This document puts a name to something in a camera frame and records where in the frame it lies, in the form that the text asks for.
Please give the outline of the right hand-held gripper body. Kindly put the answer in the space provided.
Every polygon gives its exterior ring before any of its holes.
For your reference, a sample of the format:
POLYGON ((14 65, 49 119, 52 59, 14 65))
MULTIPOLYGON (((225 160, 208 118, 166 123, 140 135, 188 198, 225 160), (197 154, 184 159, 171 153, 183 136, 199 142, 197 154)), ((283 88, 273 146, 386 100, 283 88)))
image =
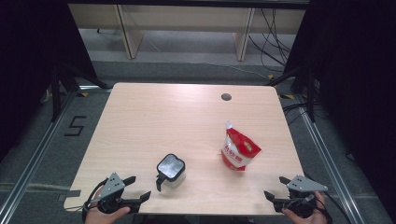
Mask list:
POLYGON ((275 211, 280 213, 284 208, 291 210, 298 217, 307 218, 317 206, 315 191, 325 192, 328 188, 303 175, 297 175, 285 185, 289 191, 288 199, 274 199, 275 211))

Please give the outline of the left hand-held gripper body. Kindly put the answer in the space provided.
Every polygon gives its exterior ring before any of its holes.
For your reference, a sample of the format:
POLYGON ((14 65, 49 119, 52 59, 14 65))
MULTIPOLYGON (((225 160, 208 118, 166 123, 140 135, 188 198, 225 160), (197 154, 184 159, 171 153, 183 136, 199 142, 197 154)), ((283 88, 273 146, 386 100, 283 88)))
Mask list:
POLYGON ((122 207, 129 207, 131 209, 130 214, 137 213, 140 208, 139 199, 123 200, 121 198, 124 189, 123 179, 121 179, 117 173, 112 173, 106 180, 103 188, 99 192, 97 208, 106 214, 116 212, 122 207))

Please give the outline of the glass jar with black lid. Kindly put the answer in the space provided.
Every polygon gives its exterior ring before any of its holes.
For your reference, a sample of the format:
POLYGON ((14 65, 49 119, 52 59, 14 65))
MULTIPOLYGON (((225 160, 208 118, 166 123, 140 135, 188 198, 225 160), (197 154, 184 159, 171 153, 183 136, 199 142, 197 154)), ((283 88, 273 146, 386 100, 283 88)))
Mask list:
POLYGON ((167 154, 157 164, 157 180, 156 188, 158 191, 162 191, 162 184, 170 188, 178 187, 186 177, 186 164, 175 154, 167 154))

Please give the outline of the red and white sugar pouch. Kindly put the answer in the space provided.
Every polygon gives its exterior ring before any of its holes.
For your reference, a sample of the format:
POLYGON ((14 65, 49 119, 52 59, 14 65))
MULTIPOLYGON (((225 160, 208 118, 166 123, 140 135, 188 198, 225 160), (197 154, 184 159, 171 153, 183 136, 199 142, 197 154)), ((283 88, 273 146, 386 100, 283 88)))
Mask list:
POLYGON ((237 131, 230 121, 225 123, 226 136, 220 151, 223 162, 232 170, 245 171, 262 152, 250 138, 237 131))

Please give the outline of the person's left hand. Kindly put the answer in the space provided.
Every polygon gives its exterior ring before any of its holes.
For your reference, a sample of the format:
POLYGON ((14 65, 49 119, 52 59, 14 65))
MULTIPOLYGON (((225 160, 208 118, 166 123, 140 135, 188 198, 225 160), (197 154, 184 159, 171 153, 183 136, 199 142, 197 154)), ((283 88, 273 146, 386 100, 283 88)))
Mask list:
POLYGON ((98 208, 91 208, 86 215, 84 224, 113 224, 117 219, 126 216, 131 209, 122 207, 114 213, 102 213, 98 208))

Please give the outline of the person's right hand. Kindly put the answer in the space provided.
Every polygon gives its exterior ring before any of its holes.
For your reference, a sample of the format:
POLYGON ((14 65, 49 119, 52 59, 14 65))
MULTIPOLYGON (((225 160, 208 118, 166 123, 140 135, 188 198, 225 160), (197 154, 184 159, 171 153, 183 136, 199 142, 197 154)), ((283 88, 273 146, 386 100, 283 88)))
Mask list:
POLYGON ((325 199, 318 191, 315 191, 315 197, 318 209, 315 209, 310 217, 298 217, 286 208, 282 210, 282 213, 292 221, 292 224, 329 224, 329 219, 321 212, 321 209, 325 208, 325 199))

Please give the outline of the gray floor tape strip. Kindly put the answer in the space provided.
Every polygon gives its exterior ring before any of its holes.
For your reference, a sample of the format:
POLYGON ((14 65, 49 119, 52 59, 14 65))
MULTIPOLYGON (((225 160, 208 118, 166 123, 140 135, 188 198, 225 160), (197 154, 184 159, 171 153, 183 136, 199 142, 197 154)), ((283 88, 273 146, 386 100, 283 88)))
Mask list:
MULTIPOLYGON (((13 183, 0 183, 0 192, 11 191, 14 187, 13 183)), ((57 192, 65 194, 67 197, 79 197, 80 189, 71 189, 68 186, 47 185, 47 184, 29 184, 26 188, 28 192, 57 192)))

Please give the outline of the black metal stand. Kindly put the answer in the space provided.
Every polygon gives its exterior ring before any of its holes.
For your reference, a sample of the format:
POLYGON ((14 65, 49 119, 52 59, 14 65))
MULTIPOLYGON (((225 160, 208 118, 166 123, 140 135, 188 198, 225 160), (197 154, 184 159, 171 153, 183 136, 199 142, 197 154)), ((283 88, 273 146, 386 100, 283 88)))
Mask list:
POLYGON ((52 91, 52 121, 59 118, 62 112, 60 85, 64 86, 67 93, 76 93, 77 91, 80 91, 80 86, 76 82, 75 77, 82 77, 103 90, 108 90, 110 88, 110 86, 105 82, 99 80, 96 74, 86 73, 67 63, 56 63, 53 66, 50 75, 52 91))
POLYGON ((303 90, 306 90, 305 106, 307 108, 307 115, 314 122, 315 78, 310 68, 307 66, 297 66, 289 71, 285 71, 282 76, 271 80, 268 86, 274 87, 291 77, 294 78, 290 87, 292 93, 302 93, 303 90))

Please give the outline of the black curtain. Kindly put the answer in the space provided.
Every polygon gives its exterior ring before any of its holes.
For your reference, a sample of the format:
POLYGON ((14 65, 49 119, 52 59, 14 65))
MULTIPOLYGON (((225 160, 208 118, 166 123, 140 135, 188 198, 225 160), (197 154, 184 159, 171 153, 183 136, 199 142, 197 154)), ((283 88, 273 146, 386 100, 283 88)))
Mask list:
POLYGON ((0 0, 0 161, 21 138, 53 71, 96 77, 64 0, 0 0))
POLYGON ((286 65, 303 67, 396 222, 396 0, 309 0, 286 65))

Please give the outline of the beige wooden desk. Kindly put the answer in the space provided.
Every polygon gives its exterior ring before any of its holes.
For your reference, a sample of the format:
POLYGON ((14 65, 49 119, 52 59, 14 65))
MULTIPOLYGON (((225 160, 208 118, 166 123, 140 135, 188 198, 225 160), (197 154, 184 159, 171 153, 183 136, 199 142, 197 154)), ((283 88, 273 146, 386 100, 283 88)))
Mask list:
POLYGON ((302 23, 302 9, 253 7, 167 7, 70 4, 77 27, 119 30, 127 57, 136 57, 146 31, 231 33, 236 59, 243 61, 250 34, 274 31, 295 35, 302 23))

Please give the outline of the short aluminium floor rail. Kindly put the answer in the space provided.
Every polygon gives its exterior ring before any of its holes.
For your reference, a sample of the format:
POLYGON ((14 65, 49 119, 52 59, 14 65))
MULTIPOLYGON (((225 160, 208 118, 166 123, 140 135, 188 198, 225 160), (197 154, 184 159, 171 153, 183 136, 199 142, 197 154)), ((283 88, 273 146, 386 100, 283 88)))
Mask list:
POLYGON ((96 85, 79 85, 81 91, 111 91, 111 87, 100 87, 96 85))

